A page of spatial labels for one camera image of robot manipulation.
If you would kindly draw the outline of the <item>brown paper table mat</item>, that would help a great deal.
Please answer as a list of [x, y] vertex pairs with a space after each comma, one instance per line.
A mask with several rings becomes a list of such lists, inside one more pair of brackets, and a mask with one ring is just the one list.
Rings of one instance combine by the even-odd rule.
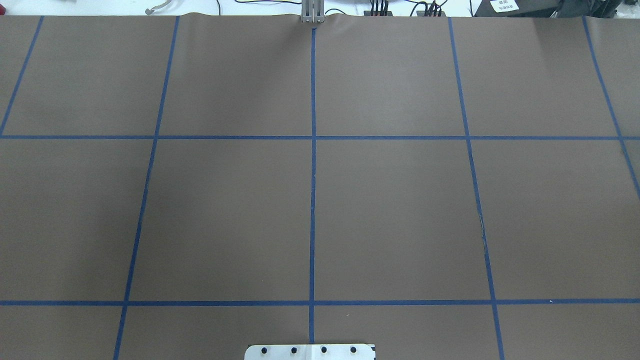
[[1, 358], [639, 358], [639, 20], [3, 16]]

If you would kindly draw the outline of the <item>black orange connector block left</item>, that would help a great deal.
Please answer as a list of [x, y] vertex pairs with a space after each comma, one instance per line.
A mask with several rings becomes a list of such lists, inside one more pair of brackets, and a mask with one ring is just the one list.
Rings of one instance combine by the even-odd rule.
[[390, 17], [393, 16], [393, 12], [390, 11], [389, 0], [370, 0], [370, 9], [365, 10], [363, 15], [365, 17]]

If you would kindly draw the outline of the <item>white metal mounting plate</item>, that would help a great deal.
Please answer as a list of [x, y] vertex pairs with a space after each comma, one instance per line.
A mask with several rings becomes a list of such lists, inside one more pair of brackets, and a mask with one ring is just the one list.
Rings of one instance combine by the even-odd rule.
[[374, 344], [263, 344], [251, 345], [245, 360], [375, 360]]

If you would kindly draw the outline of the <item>black box with label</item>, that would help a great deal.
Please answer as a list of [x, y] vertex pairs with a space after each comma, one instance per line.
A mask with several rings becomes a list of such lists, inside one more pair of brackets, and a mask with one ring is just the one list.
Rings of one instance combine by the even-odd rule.
[[473, 18], [604, 18], [617, 13], [624, 0], [482, 0]]

